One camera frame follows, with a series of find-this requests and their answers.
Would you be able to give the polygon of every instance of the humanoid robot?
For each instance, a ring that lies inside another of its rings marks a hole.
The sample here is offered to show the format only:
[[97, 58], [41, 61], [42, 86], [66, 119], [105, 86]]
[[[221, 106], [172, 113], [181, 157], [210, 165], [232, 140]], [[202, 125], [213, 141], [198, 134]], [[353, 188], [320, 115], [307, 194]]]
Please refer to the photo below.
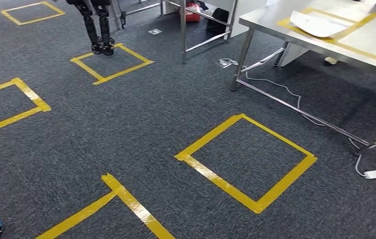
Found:
[[[97, 35], [97, 30], [92, 19], [93, 11], [91, 2], [96, 14], [100, 18], [101, 37]], [[84, 16], [85, 27], [91, 41], [91, 50], [94, 54], [113, 55], [115, 40], [110, 37], [109, 28], [109, 6], [111, 0], [66, 0], [68, 4], [74, 5]]]

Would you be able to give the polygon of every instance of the red bag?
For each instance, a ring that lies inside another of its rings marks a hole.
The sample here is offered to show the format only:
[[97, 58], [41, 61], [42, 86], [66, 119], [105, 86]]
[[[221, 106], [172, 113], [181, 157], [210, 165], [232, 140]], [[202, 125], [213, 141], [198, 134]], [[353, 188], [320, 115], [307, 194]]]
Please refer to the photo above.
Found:
[[[186, 8], [189, 8], [195, 11], [200, 11], [200, 6], [196, 3], [188, 3], [186, 5]], [[199, 22], [201, 20], [200, 15], [187, 11], [187, 10], [185, 10], [185, 18], [186, 18], [186, 22], [193, 22], [193, 21]]]

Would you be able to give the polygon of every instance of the table top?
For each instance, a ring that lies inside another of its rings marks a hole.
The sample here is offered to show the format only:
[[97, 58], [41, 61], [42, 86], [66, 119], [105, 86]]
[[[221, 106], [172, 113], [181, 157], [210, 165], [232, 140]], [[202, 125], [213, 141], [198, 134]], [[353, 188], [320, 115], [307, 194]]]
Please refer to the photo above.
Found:
[[[292, 11], [350, 27], [331, 38], [317, 38], [290, 23]], [[239, 23], [376, 73], [376, 0], [280, 0], [242, 15]]]

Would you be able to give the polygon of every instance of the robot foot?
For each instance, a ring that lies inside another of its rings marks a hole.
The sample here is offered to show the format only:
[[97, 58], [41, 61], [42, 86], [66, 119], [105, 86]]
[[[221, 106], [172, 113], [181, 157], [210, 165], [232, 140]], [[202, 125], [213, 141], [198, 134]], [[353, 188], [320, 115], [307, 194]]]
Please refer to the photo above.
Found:
[[93, 44], [91, 46], [91, 51], [94, 54], [101, 54], [103, 52], [103, 46], [102, 46], [102, 40], [101, 37], [98, 38], [97, 44]]
[[115, 52], [115, 40], [110, 38], [110, 44], [104, 44], [103, 46], [103, 54], [106, 56], [111, 56]]

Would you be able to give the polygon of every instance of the white cable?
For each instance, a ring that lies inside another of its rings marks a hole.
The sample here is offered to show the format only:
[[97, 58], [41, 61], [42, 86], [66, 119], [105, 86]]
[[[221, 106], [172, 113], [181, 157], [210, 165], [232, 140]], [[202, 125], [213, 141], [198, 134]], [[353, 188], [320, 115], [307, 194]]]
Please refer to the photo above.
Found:
[[[232, 59], [230, 59], [230, 58], [223, 58], [223, 59], [220, 59], [219, 61], [226, 61], [226, 62], [228, 62], [229, 64], [231, 64], [231, 65], [235, 65], [235, 66], [238, 66], [238, 65], [239, 65], [239, 63], [238, 63], [237, 61], [234, 61], [234, 60], [232, 60]], [[292, 93], [292, 92], [290, 91], [290, 89], [289, 89], [287, 86], [284, 86], [284, 85], [278, 84], [278, 83], [276, 83], [276, 82], [273, 82], [273, 81], [271, 81], [271, 80], [267, 80], [267, 79], [256, 79], [256, 78], [251, 78], [251, 77], [249, 77], [249, 75], [248, 75], [248, 71], [246, 72], [246, 77], [247, 77], [248, 80], [253, 80], [253, 81], [267, 81], [267, 82], [270, 82], [270, 83], [272, 83], [272, 84], [274, 84], [274, 85], [277, 85], [277, 86], [280, 86], [280, 87], [285, 88], [289, 94], [291, 94], [291, 95], [293, 95], [293, 96], [296, 96], [296, 97], [298, 98], [298, 101], [297, 101], [297, 103], [296, 103], [296, 107], [297, 107], [298, 109], [301, 109], [301, 98], [302, 98], [302, 96]], [[315, 125], [318, 125], [318, 126], [325, 126], [325, 125], [323, 125], [323, 124], [320, 124], [320, 123], [316, 123], [316, 122], [314, 122], [312, 119], [310, 119], [309, 117], [307, 117], [307, 116], [305, 116], [305, 115], [302, 115], [302, 116], [305, 117], [307, 120], [309, 120], [311, 123], [313, 123], [313, 124], [315, 124]], [[348, 137], [348, 139], [349, 139], [349, 141], [351, 142], [351, 144], [352, 144], [355, 148], [359, 149], [359, 147], [358, 147], [358, 146], [352, 141], [351, 138]], [[358, 159], [357, 159], [357, 162], [356, 162], [356, 164], [355, 164], [355, 170], [356, 170], [356, 172], [357, 172], [359, 175], [365, 177], [365, 175], [364, 175], [363, 173], [361, 173], [361, 172], [358, 170], [358, 165], [359, 165], [359, 163], [361, 162], [361, 158], [362, 158], [362, 154], [358, 155]]]

